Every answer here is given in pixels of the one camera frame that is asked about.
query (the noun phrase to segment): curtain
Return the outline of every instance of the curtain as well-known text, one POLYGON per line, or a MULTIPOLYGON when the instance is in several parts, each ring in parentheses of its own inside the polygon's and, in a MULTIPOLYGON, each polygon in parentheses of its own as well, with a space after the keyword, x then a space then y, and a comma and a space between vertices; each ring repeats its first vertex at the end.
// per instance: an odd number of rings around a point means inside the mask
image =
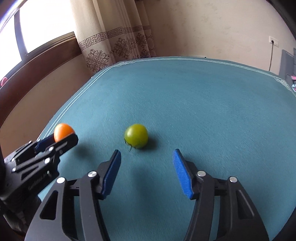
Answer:
POLYGON ((122 60, 156 57, 143 1, 70 0, 75 35, 94 73, 122 60))

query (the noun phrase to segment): green round fruit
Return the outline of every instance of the green round fruit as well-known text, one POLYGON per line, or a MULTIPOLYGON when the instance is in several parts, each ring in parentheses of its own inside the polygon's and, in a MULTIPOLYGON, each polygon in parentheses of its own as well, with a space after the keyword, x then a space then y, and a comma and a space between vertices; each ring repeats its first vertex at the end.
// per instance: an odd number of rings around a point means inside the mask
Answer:
POLYGON ((137 149, 143 148, 148 142, 148 132, 145 126, 134 124, 126 129, 124 133, 125 142, 137 149))

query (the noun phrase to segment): black power cord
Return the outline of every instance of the black power cord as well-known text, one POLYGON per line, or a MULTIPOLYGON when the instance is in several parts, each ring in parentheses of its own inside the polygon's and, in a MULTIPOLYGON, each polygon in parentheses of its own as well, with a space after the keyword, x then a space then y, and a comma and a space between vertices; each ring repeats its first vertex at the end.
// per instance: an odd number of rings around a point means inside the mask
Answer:
POLYGON ((273 52, 273 50, 274 50, 274 41, 272 40, 271 43, 272 43, 272 47, 271 47, 271 58, 270 58, 270 65, 269 65, 269 70, 268 70, 268 71, 270 71, 271 60, 272 60, 272 52, 273 52))

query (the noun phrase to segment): orange tomato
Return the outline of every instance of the orange tomato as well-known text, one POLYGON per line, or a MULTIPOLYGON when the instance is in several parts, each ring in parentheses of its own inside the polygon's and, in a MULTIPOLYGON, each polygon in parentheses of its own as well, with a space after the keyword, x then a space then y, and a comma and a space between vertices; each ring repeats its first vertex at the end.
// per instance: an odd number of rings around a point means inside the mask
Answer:
POLYGON ((54 141, 59 142, 72 133, 75 133, 75 131, 71 126, 65 123, 60 123, 54 129, 54 141))

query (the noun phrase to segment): pink object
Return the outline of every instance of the pink object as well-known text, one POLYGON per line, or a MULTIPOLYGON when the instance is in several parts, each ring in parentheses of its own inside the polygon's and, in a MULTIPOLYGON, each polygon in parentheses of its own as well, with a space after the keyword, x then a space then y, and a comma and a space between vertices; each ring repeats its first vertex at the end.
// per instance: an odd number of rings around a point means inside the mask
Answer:
POLYGON ((4 77, 1 81, 1 87, 7 82, 7 77, 4 77))

